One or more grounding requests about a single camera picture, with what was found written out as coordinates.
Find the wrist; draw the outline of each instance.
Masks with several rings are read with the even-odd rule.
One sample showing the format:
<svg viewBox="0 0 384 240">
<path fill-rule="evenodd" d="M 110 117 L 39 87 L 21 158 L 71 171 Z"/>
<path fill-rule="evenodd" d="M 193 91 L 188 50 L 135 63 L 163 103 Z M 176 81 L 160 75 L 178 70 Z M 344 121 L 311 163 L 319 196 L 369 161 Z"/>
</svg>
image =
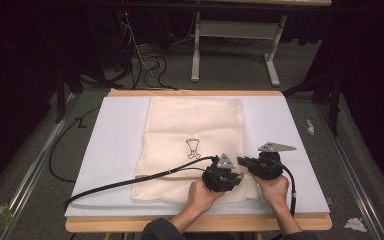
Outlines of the wrist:
<svg viewBox="0 0 384 240">
<path fill-rule="evenodd" d="M 269 206 L 274 213 L 289 212 L 288 205 L 284 202 L 269 203 Z"/>
<path fill-rule="evenodd" d="M 180 233 L 183 233 L 202 214 L 203 212 L 201 211 L 197 211 L 191 207 L 186 207 L 179 214 L 174 216 L 170 222 Z"/>
<path fill-rule="evenodd" d="M 290 211 L 287 205 L 275 204 L 271 206 L 275 215 L 290 215 Z"/>
</svg>

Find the fabric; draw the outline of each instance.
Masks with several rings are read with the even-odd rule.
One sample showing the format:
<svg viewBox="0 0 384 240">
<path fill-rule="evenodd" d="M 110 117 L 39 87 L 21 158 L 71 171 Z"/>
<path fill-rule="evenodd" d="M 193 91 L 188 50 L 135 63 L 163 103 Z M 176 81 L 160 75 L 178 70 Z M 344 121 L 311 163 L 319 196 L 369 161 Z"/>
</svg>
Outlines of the fabric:
<svg viewBox="0 0 384 240">
<path fill-rule="evenodd" d="M 239 99 L 197 97 L 151 97 L 144 131 L 144 146 L 136 178 L 167 171 L 207 156 L 227 154 L 244 179 L 233 191 L 217 199 L 231 203 L 258 199 L 255 182 L 247 169 L 237 164 L 243 156 L 244 127 Z M 190 167 L 206 169 L 211 160 Z M 201 170 L 185 170 L 133 185 L 132 199 L 186 203 L 192 181 Z"/>
<path fill-rule="evenodd" d="M 140 240 L 185 240 L 179 231 L 169 221 L 158 218 L 148 223 Z M 298 232 L 283 237 L 283 240 L 317 240 L 317 237 L 307 232 Z"/>
<path fill-rule="evenodd" d="M 363 225 L 361 221 L 362 221 L 361 218 L 360 219 L 350 218 L 348 219 L 348 222 L 345 224 L 344 228 L 351 228 L 353 230 L 357 230 L 360 232 L 367 232 L 366 227 Z"/>
</svg>

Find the electrical wire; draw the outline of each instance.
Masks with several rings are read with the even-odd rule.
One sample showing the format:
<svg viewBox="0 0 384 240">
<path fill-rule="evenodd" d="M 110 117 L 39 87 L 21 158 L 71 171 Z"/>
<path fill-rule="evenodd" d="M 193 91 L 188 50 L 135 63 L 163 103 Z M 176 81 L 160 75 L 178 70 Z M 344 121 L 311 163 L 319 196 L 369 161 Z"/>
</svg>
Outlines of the electrical wire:
<svg viewBox="0 0 384 240">
<path fill-rule="evenodd" d="M 133 34 L 133 30 L 132 30 L 132 28 L 130 26 L 129 17 L 127 16 L 127 12 L 124 12 L 124 13 L 126 14 L 126 22 L 127 22 L 127 24 L 125 24 L 125 23 L 123 23 L 123 24 L 125 24 L 125 26 L 127 26 L 130 29 L 131 36 L 132 36 L 133 42 L 135 44 L 135 49 L 136 49 L 136 52 L 138 53 L 139 60 L 140 60 L 141 63 L 143 63 L 142 57 L 141 57 L 141 53 L 140 53 L 139 48 L 138 48 L 138 44 L 136 43 L 135 35 Z M 151 70 L 149 70 L 148 66 L 146 66 L 145 63 L 143 63 L 143 65 L 145 66 L 146 69 L 148 69 L 148 71 L 151 71 Z"/>
<path fill-rule="evenodd" d="M 292 216 L 294 216 L 295 215 L 295 205 L 296 205 L 296 200 L 297 200 L 297 192 L 296 192 L 296 188 L 295 188 L 294 176 L 292 175 L 291 171 L 282 163 L 276 162 L 273 159 L 269 159 L 269 158 L 265 158 L 265 159 L 271 161 L 272 163 L 274 163 L 280 167 L 282 167 L 282 169 L 285 170 L 285 172 L 287 172 L 289 177 L 291 178 L 291 208 L 289 209 L 289 212 L 291 213 Z M 282 237 L 283 237 L 282 233 L 280 233 L 279 235 L 273 237 L 271 240 L 279 240 L 279 239 L 282 239 Z"/>
<path fill-rule="evenodd" d="M 131 90 L 136 90 L 137 89 L 137 85 L 139 83 L 139 80 L 140 80 L 140 76 L 142 75 L 142 64 L 140 64 L 140 69 L 139 69 L 139 74 L 137 76 L 137 79 L 135 81 L 135 78 L 133 76 L 133 71 L 130 73 L 130 75 L 132 76 L 132 87 L 130 88 Z"/>
<path fill-rule="evenodd" d="M 179 171 L 184 171 L 184 170 L 199 170 L 199 171 L 203 171 L 203 172 L 205 172 L 205 170 L 202 169 L 202 168 L 183 168 L 183 169 L 181 169 L 181 170 L 179 170 Z"/>
<path fill-rule="evenodd" d="M 142 56 L 142 62 L 152 62 L 154 65 L 152 66 L 152 67 L 150 67 L 150 70 L 151 71 L 156 71 L 158 68 L 160 68 L 161 66 L 163 66 L 163 70 L 158 74 L 158 76 L 157 76 L 157 82 L 158 82 L 158 84 L 159 84 L 159 86 L 155 86 L 155 85 L 152 85 L 152 84 L 150 84 L 149 82 L 148 82 L 148 80 L 149 80 L 149 77 L 148 77 L 148 75 L 149 75 L 149 73 L 151 73 L 150 71 L 146 71 L 146 70 L 143 70 L 143 68 L 142 68 L 142 64 L 141 64 L 141 62 L 138 62 L 137 64 L 136 64 L 136 68 L 139 70 L 139 72 L 142 72 L 142 71 L 145 71 L 145 74 L 144 74 L 144 82 L 145 82 L 145 84 L 148 86 L 148 87 L 151 87 L 151 88 L 162 88 L 162 89 L 172 89 L 172 90 L 178 90 L 177 88 L 175 88 L 175 87 L 172 87 L 172 86 L 169 86 L 169 85 L 165 85 L 165 84 L 163 84 L 162 83 L 162 80 L 161 80 L 161 78 L 162 78 L 162 76 L 164 75 L 164 73 L 167 71 L 167 62 L 166 62 L 166 60 L 165 60 L 165 58 L 164 57 L 162 57 L 162 56 L 151 56 L 151 55 L 149 55 L 149 56 Z"/>
<path fill-rule="evenodd" d="M 139 48 L 142 48 L 142 47 L 149 47 L 149 50 L 146 51 L 146 52 L 141 52 L 142 55 L 148 55 L 150 54 L 151 52 L 155 51 L 155 47 L 156 47 L 156 44 L 148 44 L 148 43 L 145 43 L 145 44 L 141 44 L 141 45 L 138 45 Z"/>
<path fill-rule="evenodd" d="M 202 44 L 199 45 L 199 50 L 200 51 L 203 51 L 203 52 L 218 52 L 220 51 L 221 49 L 223 49 L 226 45 L 226 41 L 224 38 L 219 38 L 219 37 L 202 37 L 202 40 L 203 42 L 206 42 L 208 45 L 215 45 L 214 43 L 211 43 L 211 40 L 212 41 L 215 41 L 217 43 L 221 43 L 220 46 L 218 46 L 216 49 L 211 49 L 211 50 L 207 50 L 205 49 Z"/>
<path fill-rule="evenodd" d="M 184 168 L 186 168 L 186 167 L 188 167 L 188 166 L 190 166 L 192 164 L 195 164 L 197 162 L 200 162 L 200 161 L 203 161 L 203 160 L 207 160 L 207 159 L 216 160 L 217 157 L 208 156 L 208 157 L 198 158 L 197 160 L 191 161 L 189 163 L 186 163 L 186 164 L 184 164 L 182 166 L 176 167 L 176 168 L 168 170 L 168 171 L 156 173 L 156 174 L 153 174 L 153 175 L 149 175 L 149 176 L 145 176 L 145 177 L 141 177 L 141 178 L 137 178 L 137 179 L 131 179 L 131 180 L 126 180 L 126 181 L 122 181 L 122 182 L 118 182 L 118 183 L 113 183 L 113 184 L 105 185 L 105 186 L 102 186 L 102 187 L 97 187 L 97 188 L 94 188 L 94 189 L 91 189 L 91 190 L 79 193 L 79 194 L 71 197 L 70 199 L 68 199 L 67 201 L 64 202 L 64 210 L 67 210 L 68 205 L 70 203 L 72 203 L 76 199 L 82 198 L 84 196 L 87 196 L 87 195 L 90 195 L 90 194 L 93 194 L 93 193 L 97 193 L 97 192 L 101 192 L 101 191 L 105 191 L 105 190 L 108 190 L 108 189 L 116 188 L 116 187 L 121 187 L 121 186 L 130 185 L 130 184 L 134 184 L 134 183 L 149 181 L 149 180 L 152 180 L 152 179 L 155 179 L 155 178 L 159 178 L 159 177 L 163 177 L 163 176 L 166 176 L 166 175 L 169 175 L 169 174 L 173 174 L 175 172 L 183 170 Z"/>
<path fill-rule="evenodd" d="M 63 178 L 61 176 L 59 176 L 58 174 L 55 173 L 55 171 L 53 170 L 52 168 L 52 159 L 53 159 L 53 155 L 54 155 L 54 151 L 56 149 L 56 147 L 58 146 L 58 144 L 60 143 L 61 139 L 65 136 L 65 134 L 67 134 L 67 132 L 79 121 L 82 121 L 83 118 L 87 115 L 89 115 L 90 113 L 92 113 L 93 111 L 99 109 L 101 106 L 98 106 L 98 107 L 95 107 L 91 110 L 89 110 L 88 112 L 84 113 L 83 115 L 81 115 L 80 117 L 78 118 L 75 118 L 75 121 L 72 122 L 65 130 L 64 132 L 62 132 L 58 138 L 55 140 L 54 144 L 52 145 L 52 148 L 49 152 L 49 159 L 48 159 L 48 168 L 49 168 L 49 171 L 51 172 L 52 176 L 54 176 L 55 178 L 57 178 L 58 180 L 61 180 L 61 181 L 64 181 L 64 182 L 70 182 L 70 183 L 75 183 L 76 181 L 75 180 L 71 180 L 71 179 L 66 179 L 66 178 Z"/>
<path fill-rule="evenodd" d="M 196 15 L 196 13 L 192 14 L 191 25 L 190 25 L 189 31 L 185 35 L 185 37 L 182 40 L 180 40 L 180 41 L 177 41 L 177 42 L 174 42 L 174 43 L 170 43 L 170 45 L 174 46 L 174 45 L 177 45 L 177 44 L 181 44 L 181 43 L 187 42 L 187 41 L 189 41 L 191 39 L 194 39 L 194 37 L 189 37 L 189 35 L 191 34 L 192 29 L 193 29 L 193 24 L 195 23 L 195 15 Z"/>
<path fill-rule="evenodd" d="M 125 25 L 127 28 L 129 28 L 130 30 L 130 39 L 129 39 L 129 42 L 127 45 L 130 45 L 130 42 L 131 42 L 131 39 L 133 38 L 134 40 L 134 36 L 133 36 L 133 32 L 130 28 L 130 26 L 126 25 L 125 23 L 123 22 L 119 22 L 123 25 Z M 126 34 L 126 29 L 124 29 L 124 33 L 120 33 L 121 34 L 121 37 L 124 37 L 125 34 Z M 120 89 L 120 88 L 123 88 L 123 85 L 122 84 L 117 84 L 115 83 L 116 81 L 118 80 L 121 80 L 123 79 L 124 77 L 126 77 L 127 75 L 129 75 L 129 73 L 133 70 L 133 65 L 131 63 L 131 60 L 128 59 L 128 61 L 126 62 L 125 66 L 124 67 L 124 70 L 122 73 L 118 74 L 117 76 L 111 78 L 111 79 L 106 79 L 105 76 L 100 76 L 101 74 L 94 74 L 93 72 L 85 69 L 84 67 L 80 66 L 79 64 L 77 63 L 74 63 L 74 62 L 69 62 L 69 65 L 78 73 L 81 73 L 81 74 L 78 74 L 79 75 L 79 78 L 82 82 L 84 83 L 87 83 L 87 84 L 90 84 L 90 85 L 97 85 L 97 84 L 103 84 L 107 87 L 111 87 L 111 88 L 115 88 L 115 89 Z M 89 80 L 89 79 L 86 79 L 84 78 L 83 75 L 87 75 L 88 77 L 92 78 L 93 81 Z"/>
</svg>

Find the sleeve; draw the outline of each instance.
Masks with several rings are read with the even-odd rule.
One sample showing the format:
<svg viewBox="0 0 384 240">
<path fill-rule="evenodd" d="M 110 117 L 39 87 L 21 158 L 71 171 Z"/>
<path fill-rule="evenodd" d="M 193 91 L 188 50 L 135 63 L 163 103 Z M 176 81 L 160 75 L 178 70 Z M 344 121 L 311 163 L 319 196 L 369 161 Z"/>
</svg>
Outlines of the sleeve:
<svg viewBox="0 0 384 240">
<path fill-rule="evenodd" d="M 158 218 L 148 223 L 142 232 L 140 240 L 185 240 L 176 227 L 164 218 Z"/>
<path fill-rule="evenodd" d="M 297 232 L 284 236 L 283 240 L 317 240 L 317 237 L 307 232 Z"/>
</svg>

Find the wooden table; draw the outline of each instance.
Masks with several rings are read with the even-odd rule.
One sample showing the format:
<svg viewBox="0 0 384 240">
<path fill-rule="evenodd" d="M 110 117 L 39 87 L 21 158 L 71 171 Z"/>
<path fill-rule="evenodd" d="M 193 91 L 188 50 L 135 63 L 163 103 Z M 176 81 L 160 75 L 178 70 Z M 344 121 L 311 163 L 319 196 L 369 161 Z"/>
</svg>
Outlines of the wooden table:
<svg viewBox="0 0 384 240">
<path fill-rule="evenodd" d="M 283 96 L 277 91 L 111 91 L 108 96 Z M 145 225 L 157 217 L 67 217 L 69 232 L 141 232 Z M 328 213 L 296 214 L 295 218 L 303 230 L 328 230 L 332 221 Z M 278 230 L 272 214 L 262 215 L 210 215 L 201 216 L 188 229 L 189 232 L 260 232 Z"/>
</svg>

